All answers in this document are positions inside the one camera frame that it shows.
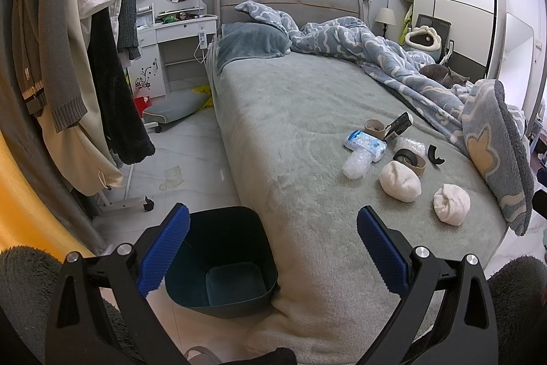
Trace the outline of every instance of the white fluffy cat bed rim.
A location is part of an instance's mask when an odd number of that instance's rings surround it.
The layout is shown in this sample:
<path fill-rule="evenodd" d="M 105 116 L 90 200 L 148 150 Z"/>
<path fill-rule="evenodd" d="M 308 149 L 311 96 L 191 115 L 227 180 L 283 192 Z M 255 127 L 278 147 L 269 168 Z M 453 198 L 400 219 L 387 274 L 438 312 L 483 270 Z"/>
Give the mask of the white fluffy cat bed rim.
<path fill-rule="evenodd" d="M 425 46 L 422 44 L 417 44 L 412 42 L 410 38 L 420 35 L 429 35 L 431 36 L 432 43 L 430 46 Z M 437 31 L 433 27 L 428 27 L 427 25 L 422 25 L 422 27 L 415 28 L 413 31 L 410 31 L 405 36 L 405 44 L 413 49 L 421 50 L 422 52 L 436 52 L 441 48 L 441 37 L 437 34 Z"/>

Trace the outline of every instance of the cat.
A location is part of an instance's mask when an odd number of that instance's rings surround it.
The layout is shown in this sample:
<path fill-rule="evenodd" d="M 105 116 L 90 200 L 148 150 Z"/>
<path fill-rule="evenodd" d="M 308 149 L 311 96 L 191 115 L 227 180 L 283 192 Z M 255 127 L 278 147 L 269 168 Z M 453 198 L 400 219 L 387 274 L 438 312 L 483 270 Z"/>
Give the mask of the cat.
<path fill-rule="evenodd" d="M 469 78 L 461 76 L 455 71 L 450 70 L 450 68 L 440 64 L 424 65 L 419 72 L 448 89 L 456 84 L 465 86 L 467 81 L 469 81 Z"/>

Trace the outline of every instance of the gray curtain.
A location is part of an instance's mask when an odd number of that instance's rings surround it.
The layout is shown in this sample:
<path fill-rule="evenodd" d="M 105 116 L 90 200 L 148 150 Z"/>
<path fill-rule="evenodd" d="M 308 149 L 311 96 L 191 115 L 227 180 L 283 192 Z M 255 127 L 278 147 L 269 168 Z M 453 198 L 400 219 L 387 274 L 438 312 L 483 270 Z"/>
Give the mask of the gray curtain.
<path fill-rule="evenodd" d="M 13 0 L 0 0 L 0 130 L 42 203 L 80 243 L 99 255 L 107 244 L 65 186 L 18 87 L 12 56 L 12 4 Z"/>

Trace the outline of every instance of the orange curtain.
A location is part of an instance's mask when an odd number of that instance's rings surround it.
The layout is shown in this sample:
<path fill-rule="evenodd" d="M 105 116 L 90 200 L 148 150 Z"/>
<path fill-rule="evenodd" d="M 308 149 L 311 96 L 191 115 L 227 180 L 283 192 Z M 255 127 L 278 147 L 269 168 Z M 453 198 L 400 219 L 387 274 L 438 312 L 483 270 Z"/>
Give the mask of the orange curtain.
<path fill-rule="evenodd" d="M 40 201 L 17 167 L 1 133 L 0 197 L 0 250 L 27 245 L 43 249 L 60 261 L 73 250 L 84 257 L 93 257 Z"/>

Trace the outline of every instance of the electrical outlet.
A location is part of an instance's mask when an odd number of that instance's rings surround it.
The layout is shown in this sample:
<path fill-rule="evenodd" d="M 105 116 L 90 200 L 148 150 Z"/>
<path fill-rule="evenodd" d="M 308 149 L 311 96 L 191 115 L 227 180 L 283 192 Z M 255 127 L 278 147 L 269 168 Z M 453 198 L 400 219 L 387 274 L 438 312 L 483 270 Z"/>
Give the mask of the electrical outlet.
<path fill-rule="evenodd" d="M 207 48 L 207 36 L 205 35 L 205 30 L 201 29 L 198 31 L 198 38 L 200 40 L 200 49 L 205 50 Z"/>

